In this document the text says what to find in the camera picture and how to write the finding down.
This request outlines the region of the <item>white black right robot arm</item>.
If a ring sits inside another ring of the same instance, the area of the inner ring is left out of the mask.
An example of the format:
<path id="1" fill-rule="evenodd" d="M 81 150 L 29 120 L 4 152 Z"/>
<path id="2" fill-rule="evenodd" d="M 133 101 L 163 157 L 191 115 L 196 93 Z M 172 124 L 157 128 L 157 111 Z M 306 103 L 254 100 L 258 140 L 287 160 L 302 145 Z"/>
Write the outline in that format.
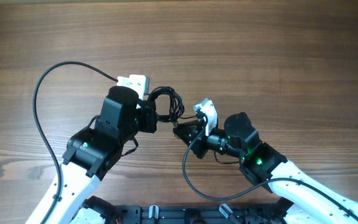
<path id="1" fill-rule="evenodd" d="M 201 159 L 208 151 L 236 158 L 244 177 L 257 189 L 289 201 L 283 214 L 285 222 L 358 223 L 358 202 L 320 184 L 292 161 L 259 138 L 246 113 L 233 114 L 223 129 L 208 128 L 202 112 L 197 119 L 179 124 L 173 133 Z"/>

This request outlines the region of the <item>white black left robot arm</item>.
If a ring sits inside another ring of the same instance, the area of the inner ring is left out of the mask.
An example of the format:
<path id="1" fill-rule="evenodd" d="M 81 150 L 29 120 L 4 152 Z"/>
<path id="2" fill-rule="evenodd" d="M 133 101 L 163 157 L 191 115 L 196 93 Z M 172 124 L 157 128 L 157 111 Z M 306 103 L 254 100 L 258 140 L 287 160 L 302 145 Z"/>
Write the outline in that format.
<path id="1" fill-rule="evenodd" d="M 28 223 L 70 223 L 107 172 L 125 155 L 125 143 L 135 141 L 139 131 L 155 132 L 152 109 L 143 101 L 147 90 L 128 86 L 109 89 L 100 114 L 68 140 L 57 175 Z"/>

